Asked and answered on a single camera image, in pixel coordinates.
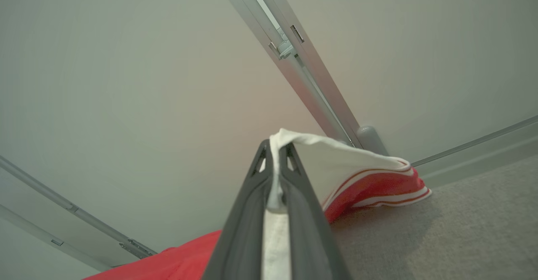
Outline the grey aluminium partition post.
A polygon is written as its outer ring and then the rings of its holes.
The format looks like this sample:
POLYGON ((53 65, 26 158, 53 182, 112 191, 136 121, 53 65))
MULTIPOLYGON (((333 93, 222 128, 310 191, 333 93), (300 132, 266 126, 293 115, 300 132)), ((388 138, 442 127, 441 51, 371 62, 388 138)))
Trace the grey aluminium partition post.
POLYGON ((0 217, 100 272, 156 255, 1 155, 0 217))
POLYGON ((321 130, 363 148, 353 116, 288 0, 229 0, 321 130))

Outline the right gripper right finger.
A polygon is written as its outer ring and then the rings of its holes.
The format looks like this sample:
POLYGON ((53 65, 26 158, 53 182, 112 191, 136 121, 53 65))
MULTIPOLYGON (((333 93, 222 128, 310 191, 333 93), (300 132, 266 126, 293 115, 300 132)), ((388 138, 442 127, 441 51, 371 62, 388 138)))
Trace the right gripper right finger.
POLYGON ((294 144, 279 151, 292 280, 352 280, 294 144))

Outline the grey cylindrical post cap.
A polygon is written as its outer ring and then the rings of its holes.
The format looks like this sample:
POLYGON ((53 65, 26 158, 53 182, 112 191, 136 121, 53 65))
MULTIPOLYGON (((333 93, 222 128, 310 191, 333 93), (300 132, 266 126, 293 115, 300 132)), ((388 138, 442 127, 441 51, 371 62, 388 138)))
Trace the grey cylindrical post cap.
POLYGON ((385 148, 382 139, 372 126, 361 126, 356 131, 356 136, 361 147, 367 151, 374 152, 388 157, 389 153, 385 148))

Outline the red jersey with striped trim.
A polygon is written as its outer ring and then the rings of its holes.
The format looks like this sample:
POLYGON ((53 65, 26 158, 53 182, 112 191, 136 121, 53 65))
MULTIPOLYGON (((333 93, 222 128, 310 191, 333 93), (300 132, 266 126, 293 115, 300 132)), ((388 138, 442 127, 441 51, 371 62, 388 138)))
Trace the red jersey with striped trim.
MULTIPOLYGON (((292 280, 290 222, 279 181, 280 154, 292 143, 328 223, 356 209, 405 206, 432 193, 405 159, 354 148, 329 137, 281 129, 269 140, 273 182, 264 213, 262 279, 292 280)), ((84 280, 201 280, 222 230, 84 280)))

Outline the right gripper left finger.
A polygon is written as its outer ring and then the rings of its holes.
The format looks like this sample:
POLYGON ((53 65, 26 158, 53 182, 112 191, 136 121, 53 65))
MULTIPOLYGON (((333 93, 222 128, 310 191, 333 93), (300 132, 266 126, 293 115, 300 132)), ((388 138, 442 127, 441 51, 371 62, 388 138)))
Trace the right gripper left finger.
POLYGON ((201 280, 261 280, 264 213, 273 182, 269 140, 263 140, 227 217, 201 280))

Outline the dark grey floor rail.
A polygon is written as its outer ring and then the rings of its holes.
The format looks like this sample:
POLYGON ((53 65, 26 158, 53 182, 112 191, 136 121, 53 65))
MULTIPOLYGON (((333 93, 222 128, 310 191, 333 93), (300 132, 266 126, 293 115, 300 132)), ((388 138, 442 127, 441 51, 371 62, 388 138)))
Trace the dark grey floor rail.
POLYGON ((438 160, 440 158, 448 157, 451 154, 454 154, 454 153, 463 151, 463 150, 465 150, 467 148, 473 147, 475 145, 479 145, 479 144, 482 144, 484 142, 493 140, 494 138, 498 138, 500 136, 509 134, 510 132, 522 129, 523 127, 529 126, 529 125, 531 125, 533 123, 536 123, 536 122, 538 122, 538 115, 535 115, 533 117, 525 119, 524 121, 518 122, 518 123, 513 124, 513 125, 511 125, 509 127, 505 127, 505 128, 503 128, 501 130, 494 131, 493 133, 485 135, 485 136, 483 136, 481 138, 477 138, 476 140, 471 140, 471 141, 469 141, 469 142, 467 142, 465 144, 461 144, 461 145, 459 145, 457 147, 450 148, 449 150, 446 150, 446 151, 440 152, 438 154, 435 154, 433 156, 430 156, 430 157, 421 159, 419 161, 413 162, 412 166, 413 167, 418 167, 418 166, 424 165, 426 163, 436 161, 436 160, 438 160))

